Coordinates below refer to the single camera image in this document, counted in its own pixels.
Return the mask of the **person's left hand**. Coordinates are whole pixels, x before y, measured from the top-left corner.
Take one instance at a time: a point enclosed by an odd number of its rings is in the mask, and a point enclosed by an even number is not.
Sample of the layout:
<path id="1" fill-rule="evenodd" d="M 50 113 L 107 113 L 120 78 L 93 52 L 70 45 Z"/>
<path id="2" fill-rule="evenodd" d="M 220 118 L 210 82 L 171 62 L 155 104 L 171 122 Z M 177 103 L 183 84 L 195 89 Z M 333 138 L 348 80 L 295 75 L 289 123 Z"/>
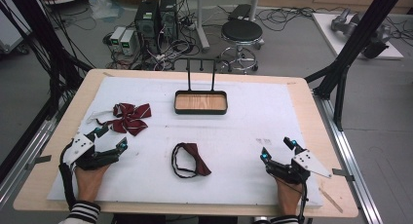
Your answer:
<path id="1" fill-rule="evenodd" d="M 75 168 L 75 176 L 78 185 L 78 197 L 80 201 L 93 203 L 98 194 L 102 179 L 109 166 L 95 170 L 83 170 Z"/>

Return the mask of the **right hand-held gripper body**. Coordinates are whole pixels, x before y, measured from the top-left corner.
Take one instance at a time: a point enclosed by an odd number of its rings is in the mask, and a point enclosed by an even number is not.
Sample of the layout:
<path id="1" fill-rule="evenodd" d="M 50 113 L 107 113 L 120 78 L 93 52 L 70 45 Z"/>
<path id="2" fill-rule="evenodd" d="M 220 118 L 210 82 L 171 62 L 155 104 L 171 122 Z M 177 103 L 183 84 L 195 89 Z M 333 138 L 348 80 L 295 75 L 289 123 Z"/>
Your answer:
<path id="1" fill-rule="evenodd" d="M 309 150 L 295 155 L 289 165 L 284 165 L 273 159 L 265 164 L 266 171 L 287 183 L 302 184 L 307 181 L 311 173 L 330 178 L 331 172 L 319 161 L 319 159 Z"/>

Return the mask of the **black computer tower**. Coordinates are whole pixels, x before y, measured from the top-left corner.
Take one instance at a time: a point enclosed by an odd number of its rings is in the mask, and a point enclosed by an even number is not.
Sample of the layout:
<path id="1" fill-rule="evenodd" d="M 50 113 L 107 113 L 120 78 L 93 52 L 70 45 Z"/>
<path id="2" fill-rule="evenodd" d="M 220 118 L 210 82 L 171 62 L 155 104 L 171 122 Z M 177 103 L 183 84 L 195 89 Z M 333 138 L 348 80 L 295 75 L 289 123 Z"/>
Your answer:
<path id="1" fill-rule="evenodd" d="M 161 0 L 160 14 L 164 36 L 169 40 L 178 38 L 177 28 L 177 0 Z"/>
<path id="2" fill-rule="evenodd" d="M 142 0 L 138 6 L 134 23 L 139 43 L 153 54 L 157 54 L 159 52 L 157 40 L 161 29 L 159 2 L 157 0 Z"/>

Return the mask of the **person's right hand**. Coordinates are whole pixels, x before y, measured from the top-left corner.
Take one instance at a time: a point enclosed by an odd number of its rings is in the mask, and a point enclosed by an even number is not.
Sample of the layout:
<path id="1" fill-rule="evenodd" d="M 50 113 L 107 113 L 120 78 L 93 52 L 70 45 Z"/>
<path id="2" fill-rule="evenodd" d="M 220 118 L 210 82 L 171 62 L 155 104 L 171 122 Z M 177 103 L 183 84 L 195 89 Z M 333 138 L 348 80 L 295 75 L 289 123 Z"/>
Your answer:
<path id="1" fill-rule="evenodd" d="M 301 199 L 303 186 L 301 184 L 290 184 L 276 177 L 278 188 L 278 201 L 282 215 L 296 215 L 298 203 Z"/>

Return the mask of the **grey metal bracket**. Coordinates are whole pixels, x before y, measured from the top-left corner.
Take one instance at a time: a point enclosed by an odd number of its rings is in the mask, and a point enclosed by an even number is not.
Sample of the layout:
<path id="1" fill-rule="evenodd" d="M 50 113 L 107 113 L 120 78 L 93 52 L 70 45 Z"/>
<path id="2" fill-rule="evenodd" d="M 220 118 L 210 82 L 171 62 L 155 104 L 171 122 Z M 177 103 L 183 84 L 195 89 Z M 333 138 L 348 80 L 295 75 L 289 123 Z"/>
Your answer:
<path id="1" fill-rule="evenodd" d="M 52 155 L 47 155 L 47 156 L 42 156 L 42 157 L 35 158 L 31 163 L 27 163 L 25 165 L 25 169 L 26 170 L 33 170 L 33 168 L 36 165 L 49 162 L 51 160 L 51 158 L 52 158 Z"/>
<path id="2" fill-rule="evenodd" d="M 334 168 L 332 172 L 334 175 L 343 176 L 348 182 L 355 180 L 355 178 L 344 169 Z"/>

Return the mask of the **white foam mat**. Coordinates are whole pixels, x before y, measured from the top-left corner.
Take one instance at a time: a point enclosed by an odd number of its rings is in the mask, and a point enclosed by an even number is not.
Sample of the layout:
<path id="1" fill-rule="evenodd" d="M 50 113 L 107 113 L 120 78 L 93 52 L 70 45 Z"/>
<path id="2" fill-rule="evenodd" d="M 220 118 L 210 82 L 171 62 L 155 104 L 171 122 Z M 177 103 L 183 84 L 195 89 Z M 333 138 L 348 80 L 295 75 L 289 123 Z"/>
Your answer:
<path id="1" fill-rule="evenodd" d="M 112 119 L 119 102 L 149 103 L 152 116 L 147 129 L 128 134 L 128 149 L 106 172 L 99 199 L 105 202 L 205 205 L 272 205 L 274 179 L 260 159 L 265 147 L 273 159 L 287 164 L 293 153 L 284 144 L 289 137 L 303 141 L 292 102 L 291 84 L 223 82 L 215 88 L 228 95 L 225 115 L 178 115 L 176 91 L 187 89 L 184 80 L 106 77 L 78 128 L 88 133 L 97 122 L 87 122 L 93 112 L 105 111 L 100 121 Z M 178 143 L 196 143 L 211 170 L 208 176 L 183 179 L 174 174 L 171 154 Z M 181 168 L 194 169 L 194 159 L 184 150 L 177 154 Z"/>

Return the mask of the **white power supply unit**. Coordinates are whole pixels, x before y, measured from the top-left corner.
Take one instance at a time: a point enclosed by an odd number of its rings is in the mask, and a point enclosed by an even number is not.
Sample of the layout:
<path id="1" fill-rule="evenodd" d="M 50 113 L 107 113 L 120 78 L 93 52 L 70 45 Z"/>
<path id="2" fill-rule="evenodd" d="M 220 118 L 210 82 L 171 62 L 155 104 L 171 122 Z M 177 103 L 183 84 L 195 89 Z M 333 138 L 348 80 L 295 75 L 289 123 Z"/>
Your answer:
<path id="1" fill-rule="evenodd" d="M 124 26 L 118 26 L 110 36 L 109 40 L 111 48 L 114 52 L 120 52 L 122 50 L 121 39 L 125 33 L 126 28 Z"/>
<path id="2" fill-rule="evenodd" d="M 136 50 L 137 44 L 135 41 L 134 31 L 127 29 L 121 39 L 121 47 L 125 56 L 132 56 Z"/>

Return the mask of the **black rack with wooden base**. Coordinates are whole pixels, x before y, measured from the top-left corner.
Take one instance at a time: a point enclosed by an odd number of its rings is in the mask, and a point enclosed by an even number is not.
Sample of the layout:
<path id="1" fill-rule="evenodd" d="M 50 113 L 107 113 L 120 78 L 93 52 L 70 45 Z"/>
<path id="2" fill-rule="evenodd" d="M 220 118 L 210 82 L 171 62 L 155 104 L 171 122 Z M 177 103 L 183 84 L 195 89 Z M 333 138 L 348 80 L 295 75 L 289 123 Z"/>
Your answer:
<path id="1" fill-rule="evenodd" d="M 215 86 L 215 74 L 218 63 L 228 63 L 221 58 L 190 58 L 183 59 L 186 63 L 187 85 L 183 91 L 176 91 L 174 95 L 174 112 L 179 115 L 225 115 L 228 110 L 228 95 L 224 91 L 218 91 Z M 193 90 L 191 86 L 191 63 L 200 63 L 200 69 L 204 69 L 204 62 L 212 63 L 211 86 L 208 91 Z"/>

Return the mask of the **black flat box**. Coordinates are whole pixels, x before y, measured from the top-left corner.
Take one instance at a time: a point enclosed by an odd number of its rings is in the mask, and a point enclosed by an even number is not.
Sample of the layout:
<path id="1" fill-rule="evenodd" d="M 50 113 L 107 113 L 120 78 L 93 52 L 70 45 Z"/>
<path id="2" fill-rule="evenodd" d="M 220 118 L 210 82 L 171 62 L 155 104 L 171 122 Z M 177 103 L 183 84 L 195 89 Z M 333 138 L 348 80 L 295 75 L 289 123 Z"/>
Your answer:
<path id="1" fill-rule="evenodd" d="M 228 16 L 228 20 L 247 19 L 249 17 L 250 6 L 248 4 L 238 5 Z"/>

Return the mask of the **striped burgundy bow tie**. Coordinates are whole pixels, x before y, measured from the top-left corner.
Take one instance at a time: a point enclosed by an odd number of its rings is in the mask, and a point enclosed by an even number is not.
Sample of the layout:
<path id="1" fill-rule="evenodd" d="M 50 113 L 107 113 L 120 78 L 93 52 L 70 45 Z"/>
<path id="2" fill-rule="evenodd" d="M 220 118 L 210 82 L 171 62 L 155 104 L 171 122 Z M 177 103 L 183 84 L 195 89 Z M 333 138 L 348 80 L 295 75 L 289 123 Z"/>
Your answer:
<path id="1" fill-rule="evenodd" d="M 119 133 L 130 133 L 137 136 L 141 131 L 148 128 L 143 119 L 152 116 L 149 103 L 139 106 L 130 103 L 117 103 L 111 110 L 113 120 L 101 122 L 98 117 L 105 114 L 105 111 L 93 112 L 87 119 L 88 123 L 96 121 L 100 126 L 107 126 L 111 130 Z"/>

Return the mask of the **plain burgundy bow tie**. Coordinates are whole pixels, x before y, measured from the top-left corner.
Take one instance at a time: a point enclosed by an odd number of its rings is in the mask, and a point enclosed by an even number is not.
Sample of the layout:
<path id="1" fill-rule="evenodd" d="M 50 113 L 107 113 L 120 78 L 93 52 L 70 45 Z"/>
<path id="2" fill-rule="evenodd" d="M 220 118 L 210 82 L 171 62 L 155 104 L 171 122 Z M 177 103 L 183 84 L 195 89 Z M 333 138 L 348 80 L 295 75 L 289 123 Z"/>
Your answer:
<path id="1" fill-rule="evenodd" d="M 177 164 L 177 154 L 180 149 L 184 149 L 195 161 L 195 168 L 181 168 Z M 178 143 L 174 146 L 171 154 L 171 166 L 175 175 L 179 178 L 189 179 L 198 175 L 208 176 L 211 174 L 211 170 L 208 168 L 204 160 L 199 154 L 198 146 L 196 143 Z"/>

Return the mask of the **white floor board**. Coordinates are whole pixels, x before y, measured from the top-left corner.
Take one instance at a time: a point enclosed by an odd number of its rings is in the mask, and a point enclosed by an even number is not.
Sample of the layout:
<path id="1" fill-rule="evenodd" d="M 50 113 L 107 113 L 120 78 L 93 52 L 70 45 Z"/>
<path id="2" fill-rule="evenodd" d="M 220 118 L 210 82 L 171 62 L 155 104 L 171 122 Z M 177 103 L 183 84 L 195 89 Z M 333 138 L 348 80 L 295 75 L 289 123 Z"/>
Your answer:
<path id="1" fill-rule="evenodd" d="M 338 55 L 342 51 L 345 44 L 347 43 L 347 37 L 341 31 L 335 32 L 330 28 L 331 22 L 337 17 L 338 14 L 313 13 L 313 19 L 315 20 L 316 25 L 318 26 L 320 32 L 323 34 L 323 37 L 329 45 L 330 49 L 336 55 Z M 388 47 L 378 56 L 376 56 L 376 59 L 403 59 L 403 55 L 391 42 L 387 42 L 386 45 Z"/>

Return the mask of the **black round stool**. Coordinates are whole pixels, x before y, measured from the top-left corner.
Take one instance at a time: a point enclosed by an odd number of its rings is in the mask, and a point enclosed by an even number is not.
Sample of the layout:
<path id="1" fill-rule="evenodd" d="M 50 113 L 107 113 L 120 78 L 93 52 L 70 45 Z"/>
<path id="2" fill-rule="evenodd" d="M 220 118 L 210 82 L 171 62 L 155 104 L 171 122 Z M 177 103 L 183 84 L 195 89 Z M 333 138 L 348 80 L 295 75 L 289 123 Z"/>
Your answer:
<path id="1" fill-rule="evenodd" d="M 261 48 L 263 30 L 255 22 L 245 19 L 232 19 L 225 22 L 221 28 L 221 37 L 231 44 L 224 49 L 217 58 L 228 68 L 229 72 L 239 70 L 246 73 L 247 70 L 256 71 L 258 60 L 255 53 L 248 48 L 253 46 Z"/>

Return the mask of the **aluminium rail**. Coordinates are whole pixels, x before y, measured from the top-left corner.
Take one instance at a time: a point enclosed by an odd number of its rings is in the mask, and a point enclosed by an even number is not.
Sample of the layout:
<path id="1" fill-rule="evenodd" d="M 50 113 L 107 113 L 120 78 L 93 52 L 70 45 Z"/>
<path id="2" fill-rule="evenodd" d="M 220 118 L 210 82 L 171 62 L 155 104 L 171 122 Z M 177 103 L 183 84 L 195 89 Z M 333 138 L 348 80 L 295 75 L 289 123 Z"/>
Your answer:
<path id="1" fill-rule="evenodd" d="M 25 175 L 31 172 L 25 169 L 25 165 L 35 158 L 42 157 L 42 151 L 70 102 L 71 100 L 61 99 L 57 110 L 53 112 L 52 101 L 48 99 L 6 159 L 0 164 L 0 209 L 8 202 Z"/>
<path id="2" fill-rule="evenodd" d="M 334 123 L 334 107 L 330 100 L 314 96 L 319 112 L 325 121 L 327 130 L 331 133 L 333 147 L 344 172 L 344 177 L 356 199 L 357 209 L 362 213 L 367 224 L 384 224 L 377 206 L 370 194 L 368 186 L 357 164 L 351 145 L 343 131 Z"/>

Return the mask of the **clear plastic bag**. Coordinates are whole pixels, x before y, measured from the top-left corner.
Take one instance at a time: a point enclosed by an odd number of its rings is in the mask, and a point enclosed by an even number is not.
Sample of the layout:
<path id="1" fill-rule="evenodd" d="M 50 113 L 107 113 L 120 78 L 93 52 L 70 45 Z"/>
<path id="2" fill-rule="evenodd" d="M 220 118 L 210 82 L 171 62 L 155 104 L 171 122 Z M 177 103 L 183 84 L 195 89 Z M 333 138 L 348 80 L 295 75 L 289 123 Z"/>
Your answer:
<path id="1" fill-rule="evenodd" d="M 89 4 L 93 19 L 118 18 L 123 12 L 123 9 L 111 0 L 90 0 Z"/>

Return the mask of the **thin wooden stick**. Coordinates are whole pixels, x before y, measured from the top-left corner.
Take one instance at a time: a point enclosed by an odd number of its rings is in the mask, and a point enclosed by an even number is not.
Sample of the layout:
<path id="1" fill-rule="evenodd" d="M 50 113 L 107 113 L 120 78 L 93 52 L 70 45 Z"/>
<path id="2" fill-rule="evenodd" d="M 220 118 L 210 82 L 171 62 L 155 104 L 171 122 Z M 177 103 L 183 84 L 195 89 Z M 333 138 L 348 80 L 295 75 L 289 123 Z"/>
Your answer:
<path id="1" fill-rule="evenodd" d="M 322 188 L 319 188 L 319 191 L 323 196 L 340 212 L 343 213 L 343 208 L 341 208 L 335 200 L 327 193 L 325 192 Z"/>

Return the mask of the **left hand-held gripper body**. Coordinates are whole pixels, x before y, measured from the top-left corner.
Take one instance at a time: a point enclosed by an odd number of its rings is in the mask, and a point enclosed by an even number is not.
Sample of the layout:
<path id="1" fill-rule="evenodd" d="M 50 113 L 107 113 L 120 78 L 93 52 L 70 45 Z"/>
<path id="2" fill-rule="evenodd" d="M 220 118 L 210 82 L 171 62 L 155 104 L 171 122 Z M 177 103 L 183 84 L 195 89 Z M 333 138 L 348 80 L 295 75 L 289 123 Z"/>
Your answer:
<path id="1" fill-rule="evenodd" d="M 92 131 L 88 134 L 78 132 L 62 152 L 61 161 L 67 166 L 76 165 L 83 170 L 94 170 L 119 161 L 120 153 L 113 149 L 96 152 L 94 141 Z"/>

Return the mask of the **white desk leg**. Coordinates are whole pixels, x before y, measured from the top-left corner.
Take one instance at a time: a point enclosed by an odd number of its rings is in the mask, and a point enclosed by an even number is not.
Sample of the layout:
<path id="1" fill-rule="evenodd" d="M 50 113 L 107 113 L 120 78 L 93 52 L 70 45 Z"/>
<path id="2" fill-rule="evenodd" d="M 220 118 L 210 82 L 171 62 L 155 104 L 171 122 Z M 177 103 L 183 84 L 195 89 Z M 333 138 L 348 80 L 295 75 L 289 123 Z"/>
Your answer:
<path id="1" fill-rule="evenodd" d="M 197 19 L 195 25 L 201 43 L 201 51 L 206 53 L 210 49 L 210 45 L 203 29 L 203 0 L 197 0 Z"/>
<path id="2" fill-rule="evenodd" d="M 257 6 L 258 6 L 258 1 L 259 0 L 251 0 L 251 2 L 250 2 L 250 11 L 249 11 L 249 16 L 248 16 L 249 21 L 255 21 L 255 15 L 256 15 L 256 10 L 257 10 Z"/>

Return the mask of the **white cabinet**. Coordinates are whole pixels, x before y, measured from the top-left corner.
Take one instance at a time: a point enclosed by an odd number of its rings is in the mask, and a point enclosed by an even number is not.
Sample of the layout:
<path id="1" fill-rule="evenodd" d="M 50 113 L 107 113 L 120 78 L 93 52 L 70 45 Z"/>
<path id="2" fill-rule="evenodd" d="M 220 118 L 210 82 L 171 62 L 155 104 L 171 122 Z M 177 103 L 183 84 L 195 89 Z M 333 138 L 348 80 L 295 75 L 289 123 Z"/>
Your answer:
<path id="1" fill-rule="evenodd" d="M 24 33 L 29 34 L 31 28 L 28 26 L 15 4 L 9 3 L 8 6 L 13 11 L 12 16 L 18 26 Z M 9 54 L 22 40 L 23 37 L 16 27 L 0 10 L 0 54 Z"/>

